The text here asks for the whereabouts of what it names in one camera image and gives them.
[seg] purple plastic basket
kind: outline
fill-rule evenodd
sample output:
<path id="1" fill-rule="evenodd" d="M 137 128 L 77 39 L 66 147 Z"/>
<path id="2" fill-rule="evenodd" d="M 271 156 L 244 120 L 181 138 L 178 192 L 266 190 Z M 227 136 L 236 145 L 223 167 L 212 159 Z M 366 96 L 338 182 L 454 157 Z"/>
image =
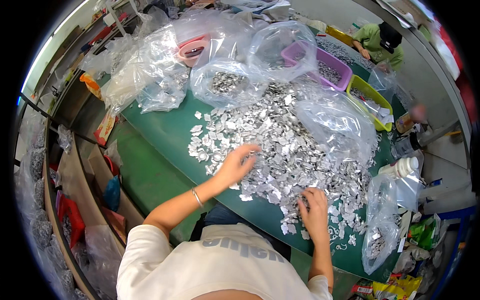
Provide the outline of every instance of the purple plastic basket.
<path id="1" fill-rule="evenodd" d="M 283 49 L 281 55 L 285 59 L 285 62 L 287 64 L 294 66 L 297 64 L 297 62 L 294 60 L 294 57 L 298 53 L 303 52 L 304 48 L 306 48 L 307 45 L 308 44 L 305 41 L 297 41 Z M 353 75 L 352 69 L 340 60 L 338 60 L 335 56 L 320 48 L 317 48 L 317 60 L 321 60 L 330 68 L 335 69 L 340 74 L 340 76 L 342 76 L 342 79 L 340 79 L 338 85 L 335 85 L 320 76 L 319 74 L 309 72 L 308 75 L 323 85 L 331 86 L 337 91 L 345 91 Z"/>

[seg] green work surface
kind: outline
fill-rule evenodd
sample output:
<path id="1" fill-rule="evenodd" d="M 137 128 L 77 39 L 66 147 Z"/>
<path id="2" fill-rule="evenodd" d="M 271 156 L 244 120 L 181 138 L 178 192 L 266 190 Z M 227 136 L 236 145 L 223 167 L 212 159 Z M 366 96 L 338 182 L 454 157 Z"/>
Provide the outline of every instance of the green work surface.
<path id="1" fill-rule="evenodd" d="M 195 99 L 191 91 L 188 91 L 180 107 L 170 112 L 140 114 L 141 110 L 138 108 L 137 103 L 134 102 L 131 108 L 125 109 L 122 113 L 130 124 L 171 164 L 177 167 L 194 183 L 200 184 L 210 178 L 205 173 L 206 163 L 199 163 L 195 157 L 189 156 L 187 146 L 192 137 L 190 129 L 195 125 L 206 125 L 203 119 L 198 120 L 195 118 L 195 112 L 199 111 L 202 114 L 210 113 L 212 109 L 210 105 Z M 381 151 L 375 157 L 377 165 L 371 169 L 372 175 L 376 175 L 379 167 L 393 161 L 390 155 L 390 143 L 386 137 L 386 132 L 383 132 L 380 148 Z M 300 230 L 303 229 L 301 224 L 296 224 L 297 234 L 283 235 L 280 229 L 280 220 L 283 218 L 283 214 L 279 206 L 273 205 L 263 198 L 254 198 L 254 201 L 242 202 L 239 194 L 240 191 L 227 190 L 221 193 L 217 197 L 217 200 L 249 222 L 291 247 L 312 255 L 313 243 L 301 237 Z M 365 219 L 365 208 L 359 210 L 358 213 L 362 219 Z M 345 229 L 346 239 L 343 240 L 343 243 L 346 243 L 348 235 L 352 233 L 351 228 L 347 227 Z M 339 243 L 339 240 L 335 240 L 331 245 L 331 249 L 335 250 L 335 246 Z M 390 255 L 378 270 L 371 275 L 367 275 L 363 271 L 361 264 L 362 244 L 363 237 L 357 234 L 356 246 L 348 245 L 344 251 L 335 250 L 332 256 L 333 265 L 341 270 L 364 278 L 386 282 L 395 266 L 398 254 L 395 252 Z"/>

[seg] bottle cap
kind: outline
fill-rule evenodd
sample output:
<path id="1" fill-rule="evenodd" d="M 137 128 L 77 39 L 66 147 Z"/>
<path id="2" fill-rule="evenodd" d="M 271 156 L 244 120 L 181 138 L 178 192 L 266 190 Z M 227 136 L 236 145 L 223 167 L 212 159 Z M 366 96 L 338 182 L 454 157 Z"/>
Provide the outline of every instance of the bottle cap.
<path id="1" fill-rule="evenodd" d="M 416 157 L 412 157 L 410 159 L 410 167 L 412 169 L 418 169 L 419 168 L 419 160 Z"/>

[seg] plastic basin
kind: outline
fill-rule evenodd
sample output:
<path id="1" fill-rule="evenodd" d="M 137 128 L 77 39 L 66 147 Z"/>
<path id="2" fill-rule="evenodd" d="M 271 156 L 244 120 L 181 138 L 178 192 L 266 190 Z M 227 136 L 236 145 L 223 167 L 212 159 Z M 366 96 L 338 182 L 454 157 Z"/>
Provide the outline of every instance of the plastic basin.
<path id="1" fill-rule="evenodd" d="M 285 59 L 285 62 L 287 64 L 290 64 L 292 66 L 297 64 L 294 58 L 298 53 L 303 52 L 303 49 L 305 48 L 305 46 L 302 47 L 300 43 L 307 45 L 307 42 L 305 41 L 297 41 L 282 50 L 281 55 Z M 319 74 L 309 72 L 308 75 L 322 85 L 331 86 L 337 91 L 345 91 L 353 74 L 352 69 L 346 64 L 344 64 L 342 61 L 337 59 L 335 56 L 318 47 L 317 60 L 321 60 L 330 68 L 335 69 L 340 74 L 340 76 L 342 76 L 342 78 L 340 79 L 338 84 L 335 85 L 330 81 L 326 80 L 324 77 L 320 76 Z"/>
<path id="2" fill-rule="evenodd" d="M 353 75 L 350 82 L 348 83 L 347 95 L 352 100 L 358 102 L 358 100 L 350 94 L 350 89 L 352 89 L 354 87 L 356 87 L 359 91 L 364 93 L 365 96 L 367 96 L 369 98 L 372 98 L 372 100 L 376 104 L 380 105 L 383 108 L 388 108 L 390 110 L 390 114 L 393 115 L 393 109 L 392 109 L 392 106 L 390 105 L 390 103 L 388 103 L 388 101 L 385 100 L 385 98 L 383 98 L 382 95 L 380 95 L 379 92 L 377 92 L 373 87 L 371 87 L 368 83 L 366 83 L 363 79 L 361 79 L 357 75 Z M 360 107 L 362 107 L 366 112 L 369 112 L 368 109 L 364 105 L 360 105 Z M 377 131 L 386 130 L 386 131 L 389 132 L 389 131 L 392 130 L 392 124 L 393 123 L 388 123 L 386 125 L 383 125 L 382 122 L 380 122 L 379 119 L 377 119 L 373 114 L 371 114 L 371 115 L 375 119 L 373 124 L 375 125 L 375 129 Z"/>
<path id="3" fill-rule="evenodd" d="M 187 66 L 191 68 L 197 61 L 197 58 L 200 56 L 201 52 L 192 57 L 185 57 L 183 54 L 195 48 L 199 48 L 199 47 L 206 48 L 207 46 L 208 46 L 208 42 L 204 40 L 190 42 L 185 46 L 183 46 L 182 48 L 180 48 L 179 57 Z"/>

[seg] hand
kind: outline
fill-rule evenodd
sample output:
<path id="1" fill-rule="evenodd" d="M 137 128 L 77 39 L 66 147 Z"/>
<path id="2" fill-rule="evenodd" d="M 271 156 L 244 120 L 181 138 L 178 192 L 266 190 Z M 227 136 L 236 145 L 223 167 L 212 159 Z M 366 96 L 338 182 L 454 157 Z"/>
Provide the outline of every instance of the hand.
<path id="1" fill-rule="evenodd" d="M 223 165 L 220 170 L 212 178 L 216 181 L 216 185 L 221 191 L 226 190 L 230 185 L 240 181 L 243 176 L 253 168 L 256 157 L 252 156 L 247 159 L 243 164 L 242 160 L 248 156 L 251 151 L 261 151 L 262 149 L 258 145 L 243 144 L 237 149 L 233 150 L 227 155 L 227 158 L 223 161 Z"/>
<path id="2" fill-rule="evenodd" d="M 368 50 L 367 50 L 367 49 L 363 49 L 362 51 L 360 51 L 360 54 L 361 54 L 365 59 L 370 60 L 370 53 L 368 53 Z"/>
<path id="3" fill-rule="evenodd" d="M 307 198 L 310 206 L 310 211 L 307 211 L 307 207 L 303 204 L 303 201 L 298 199 L 301 218 L 311 239 L 314 243 L 326 236 L 327 239 L 330 240 L 327 230 L 328 214 L 325 193 L 319 189 L 307 188 L 301 194 Z"/>

